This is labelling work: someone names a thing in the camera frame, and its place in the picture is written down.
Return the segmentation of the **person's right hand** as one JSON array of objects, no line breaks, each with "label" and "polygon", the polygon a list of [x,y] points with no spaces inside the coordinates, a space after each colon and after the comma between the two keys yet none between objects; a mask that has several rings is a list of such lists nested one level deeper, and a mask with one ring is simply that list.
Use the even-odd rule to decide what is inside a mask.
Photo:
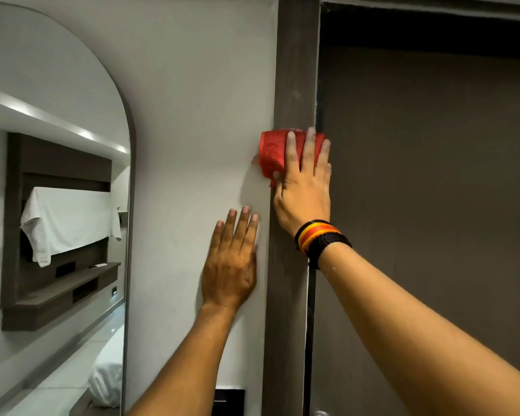
[{"label": "person's right hand", "polygon": [[297,156],[296,135],[290,131],[285,149],[285,188],[282,200],[273,200],[280,225],[291,237],[304,223],[312,220],[330,220],[330,196],[323,188],[326,165],[329,163],[330,141],[322,143],[315,157],[314,176],[302,178]]}]

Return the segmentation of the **person's left hand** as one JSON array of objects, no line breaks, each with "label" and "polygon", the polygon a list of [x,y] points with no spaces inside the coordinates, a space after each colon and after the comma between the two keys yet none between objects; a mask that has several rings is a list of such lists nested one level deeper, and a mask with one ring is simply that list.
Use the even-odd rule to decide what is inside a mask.
[{"label": "person's left hand", "polygon": [[248,231],[241,251],[232,251],[232,237],[239,215],[236,209],[229,210],[219,249],[210,257],[208,248],[202,271],[204,306],[221,307],[231,314],[238,312],[257,284],[256,237],[259,216],[250,209]]}]

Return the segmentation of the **red cleaning cloth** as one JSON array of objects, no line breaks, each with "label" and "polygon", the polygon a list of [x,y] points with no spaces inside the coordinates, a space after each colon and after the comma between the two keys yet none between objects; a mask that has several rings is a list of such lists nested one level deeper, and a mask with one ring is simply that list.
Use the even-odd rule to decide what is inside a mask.
[{"label": "red cleaning cloth", "polygon": [[306,132],[296,129],[271,130],[262,132],[259,140],[259,148],[252,164],[258,165],[263,177],[269,179],[270,187],[276,186],[273,178],[274,173],[285,173],[285,149],[287,135],[292,131],[296,135],[296,146],[298,161],[302,160],[302,153],[305,144]]}]

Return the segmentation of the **person's left forearm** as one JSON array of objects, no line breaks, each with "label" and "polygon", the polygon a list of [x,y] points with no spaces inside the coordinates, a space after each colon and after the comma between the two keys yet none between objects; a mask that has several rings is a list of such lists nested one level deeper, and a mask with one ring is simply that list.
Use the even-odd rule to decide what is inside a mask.
[{"label": "person's left forearm", "polygon": [[217,374],[237,310],[204,304],[184,340],[127,416],[211,416]]}]

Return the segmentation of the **person's right forearm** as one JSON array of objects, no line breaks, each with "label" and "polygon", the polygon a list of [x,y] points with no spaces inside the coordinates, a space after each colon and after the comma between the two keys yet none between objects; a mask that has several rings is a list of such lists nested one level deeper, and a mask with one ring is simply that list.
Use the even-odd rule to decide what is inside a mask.
[{"label": "person's right forearm", "polygon": [[366,261],[328,245],[319,267],[410,413],[520,416],[520,371]]}]

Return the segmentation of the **black yellow orange wristbands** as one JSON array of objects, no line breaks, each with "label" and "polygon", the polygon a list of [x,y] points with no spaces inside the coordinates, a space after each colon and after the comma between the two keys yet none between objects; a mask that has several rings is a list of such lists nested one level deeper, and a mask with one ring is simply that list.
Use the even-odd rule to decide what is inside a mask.
[{"label": "black yellow orange wristbands", "polygon": [[309,267],[319,270],[319,258],[328,245],[351,243],[336,227],[325,220],[312,220],[300,226],[294,236],[297,249],[308,258]]}]

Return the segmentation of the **dark brown door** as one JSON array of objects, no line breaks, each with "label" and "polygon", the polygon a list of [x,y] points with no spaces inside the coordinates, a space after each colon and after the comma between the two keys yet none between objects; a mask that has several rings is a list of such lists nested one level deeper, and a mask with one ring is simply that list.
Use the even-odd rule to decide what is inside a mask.
[{"label": "dark brown door", "polygon": [[520,12],[322,2],[332,223],[520,370]]}]

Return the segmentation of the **dark wooden door frame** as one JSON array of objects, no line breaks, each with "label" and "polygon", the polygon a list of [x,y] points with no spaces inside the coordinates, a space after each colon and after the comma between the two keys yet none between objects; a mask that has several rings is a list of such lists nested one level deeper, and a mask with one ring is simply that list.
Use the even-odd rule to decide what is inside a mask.
[{"label": "dark wooden door frame", "polygon": [[[273,127],[312,130],[316,121],[320,0],[279,0]],[[298,134],[283,147],[285,162],[272,188],[268,238],[262,416],[309,416],[316,271],[298,248],[302,224],[321,218],[299,205]]]}]

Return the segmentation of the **arched wall mirror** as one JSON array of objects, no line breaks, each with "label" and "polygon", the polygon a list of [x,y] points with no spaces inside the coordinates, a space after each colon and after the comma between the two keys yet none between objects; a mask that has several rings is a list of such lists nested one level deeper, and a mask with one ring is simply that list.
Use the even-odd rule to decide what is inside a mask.
[{"label": "arched wall mirror", "polygon": [[0,416],[122,416],[131,130],[111,74],[0,1]]}]

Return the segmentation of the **black wall socket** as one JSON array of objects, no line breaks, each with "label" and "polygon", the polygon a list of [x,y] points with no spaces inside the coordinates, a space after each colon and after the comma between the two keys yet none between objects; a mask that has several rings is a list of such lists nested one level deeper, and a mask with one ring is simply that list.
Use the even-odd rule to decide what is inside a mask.
[{"label": "black wall socket", "polygon": [[216,388],[211,416],[244,416],[246,390]]}]

